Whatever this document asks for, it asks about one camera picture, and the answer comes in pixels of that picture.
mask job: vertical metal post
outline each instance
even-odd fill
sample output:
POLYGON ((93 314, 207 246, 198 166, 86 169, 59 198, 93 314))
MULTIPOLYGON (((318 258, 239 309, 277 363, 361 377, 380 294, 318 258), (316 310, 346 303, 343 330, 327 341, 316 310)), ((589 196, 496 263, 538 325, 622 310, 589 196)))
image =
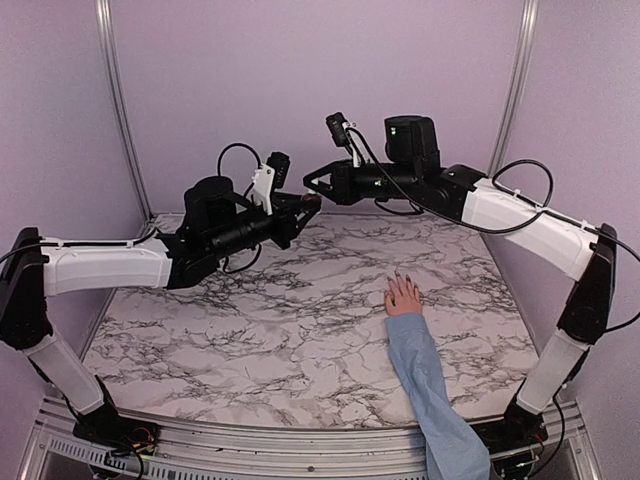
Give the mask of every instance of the vertical metal post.
POLYGON ((520 100, 524 92, 527 72, 529 71, 531 49, 533 47, 533 33, 535 31, 537 18, 538 0, 525 0, 522 12, 522 23, 520 25, 520 36, 518 38, 516 57, 511 74, 511 85, 509 86, 509 94, 507 96, 507 103, 504 108, 498 138, 496 139, 496 145, 491 156, 491 164, 487 172, 490 177, 495 175, 503 166, 507 154, 511 131, 513 130, 518 106, 520 105, 520 100))
POLYGON ((133 187, 135 189, 138 207, 140 208, 140 212, 144 216, 145 221, 148 221, 152 218, 153 212, 151 210, 149 197, 142 180, 142 173, 140 171, 138 155, 136 154, 135 145, 133 143, 133 136, 131 135, 129 120, 127 119, 127 109, 124 102, 122 82, 120 80, 120 71, 118 69, 118 61, 116 56, 116 44, 113 35, 113 26, 111 23, 111 6, 109 0, 97 0, 96 6, 98 13, 98 27, 100 30, 100 41, 102 43, 102 49, 104 52, 105 64, 107 67, 107 76, 109 78, 109 87, 111 90, 111 99, 113 101, 113 106, 115 109, 118 130, 120 132, 120 138, 122 140, 125 158, 127 160, 127 166, 129 168, 131 182, 133 183, 133 187))

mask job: finger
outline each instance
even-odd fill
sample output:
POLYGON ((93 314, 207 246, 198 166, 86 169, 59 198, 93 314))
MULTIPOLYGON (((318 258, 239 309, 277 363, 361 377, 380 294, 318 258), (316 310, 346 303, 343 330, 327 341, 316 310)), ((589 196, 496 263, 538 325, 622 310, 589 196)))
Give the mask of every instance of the finger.
POLYGON ((400 291, 400 293, 402 295, 406 295, 407 294, 407 284, 404 281, 404 278, 402 278, 402 276, 396 272, 396 282, 398 282, 398 290, 400 291))
POLYGON ((389 280, 389 290, 391 291, 391 295, 393 295, 393 298, 395 300, 400 296, 400 290, 398 289, 398 285, 396 285, 396 282, 394 282, 390 278, 388 280, 389 280))
POLYGON ((393 303, 393 299, 391 298, 391 294, 389 292, 384 292, 384 306, 387 309, 387 313, 391 313, 391 309, 395 307, 393 303))
POLYGON ((405 281, 407 283, 407 293, 409 294, 409 296, 413 297, 414 292, 413 292, 413 282, 411 281, 411 277, 407 275, 405 281))

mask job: purple wall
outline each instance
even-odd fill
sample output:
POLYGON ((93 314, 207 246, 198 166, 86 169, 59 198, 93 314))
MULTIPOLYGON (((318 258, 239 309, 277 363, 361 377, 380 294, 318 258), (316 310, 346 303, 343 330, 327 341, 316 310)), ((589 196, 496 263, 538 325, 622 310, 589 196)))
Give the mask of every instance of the purple wall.
MULTIPOLYGON (((134 235, 142 220, 122 152, 93 2, 1 2, 0 250, 30 225, 63 238, 134 235)), ((49 302, 75 348, 104 298, 49 302)), ((16 476, 43 386, 22 355, 0 346, 2 478, 16 476)))
MULTIPOLYGON (((542 1, 526 92, 508 161, 545 162, 556 178, 552 206, 615 226, 640 249, 640 4, 542 1)), ((542 192, 529 175, 510 185, 542 192)), ((492 241, 536 343, 551 334, 570 283, 517 247, 492 241)), ((640 265, 620 253, 611 321, 640 310, 640 265)), ((603 338, 575 382, 605 478, 638 477, 640 324, 603 338)))
MULTIPOLYGON (((234 141, 264 160, 288 153, 287 189, 303 191, 305 173, 344 158, 324 123, 338 110, 379 154, 385 117, 431 115, 443 163, 488 168, 521 14, 522 2, 507 0, 114 2, 154 210, 183 211, 184 190, 214 174, 234 141)), ((242 191, 253 165, 230 154, 223 171, 242 191)))

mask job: marble surface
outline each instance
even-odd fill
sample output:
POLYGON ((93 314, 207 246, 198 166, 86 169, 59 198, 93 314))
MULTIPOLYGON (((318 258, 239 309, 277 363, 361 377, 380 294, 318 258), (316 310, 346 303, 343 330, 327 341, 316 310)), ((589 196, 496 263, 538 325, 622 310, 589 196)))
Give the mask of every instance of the marble surface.
MULTIPOLYGON (((163 216, 158 226, 180 220, 163 216)), ((290 249, 264 247, 243 273, 116 294, 85 364, 119 406, 241 425, 414 424, 383 323, 396 268, 421 287, 463 417, 502 413, 537 360, 484 243, 467 229, 428 216, 318 215, 290 249)))

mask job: light blue shirt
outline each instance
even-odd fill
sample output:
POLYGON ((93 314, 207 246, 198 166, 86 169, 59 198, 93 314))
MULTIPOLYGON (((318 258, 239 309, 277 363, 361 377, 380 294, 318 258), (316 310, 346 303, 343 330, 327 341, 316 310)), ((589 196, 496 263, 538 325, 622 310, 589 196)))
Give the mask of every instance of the light blue shirt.
POLYGON ((429 480, 488 480, 489 451, 447 396, 436 344, 422 315, 386 320, 389 355, 426 440, 429 480))

